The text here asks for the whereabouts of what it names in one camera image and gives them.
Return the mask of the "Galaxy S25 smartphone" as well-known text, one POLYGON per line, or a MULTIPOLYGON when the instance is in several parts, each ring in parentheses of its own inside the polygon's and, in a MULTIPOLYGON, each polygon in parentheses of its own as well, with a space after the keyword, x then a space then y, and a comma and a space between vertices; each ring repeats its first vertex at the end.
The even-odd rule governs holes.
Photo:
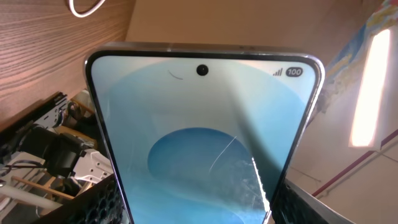
POLYGON ((113 42, 84 68, 132 223, 265 223, 325 77, 233 45, 113 42))

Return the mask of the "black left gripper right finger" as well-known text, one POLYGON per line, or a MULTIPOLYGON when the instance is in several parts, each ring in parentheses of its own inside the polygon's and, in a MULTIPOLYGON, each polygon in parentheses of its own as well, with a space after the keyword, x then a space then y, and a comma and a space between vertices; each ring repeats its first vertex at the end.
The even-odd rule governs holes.
POLYGON ((285 179, 272 206, 276 224, 354 224, 285 179))

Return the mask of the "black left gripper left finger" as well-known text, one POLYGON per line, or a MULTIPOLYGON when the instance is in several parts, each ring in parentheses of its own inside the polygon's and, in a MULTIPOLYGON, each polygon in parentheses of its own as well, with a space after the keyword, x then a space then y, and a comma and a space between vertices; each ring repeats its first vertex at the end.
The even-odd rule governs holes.
POLYGON ((116 178, 111 175, 33 224, 127 223, 116 178))

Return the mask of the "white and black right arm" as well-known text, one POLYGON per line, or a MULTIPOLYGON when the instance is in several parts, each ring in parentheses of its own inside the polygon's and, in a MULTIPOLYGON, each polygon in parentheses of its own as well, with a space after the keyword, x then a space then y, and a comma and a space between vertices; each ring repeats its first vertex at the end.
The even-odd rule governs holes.
POLYGON ((63 125, 73 114, 61 92, 34 103, 1 130, 1 217, 18 205, 46 215, 68 203, 83 205, 113 171, 96 140, 63 125))

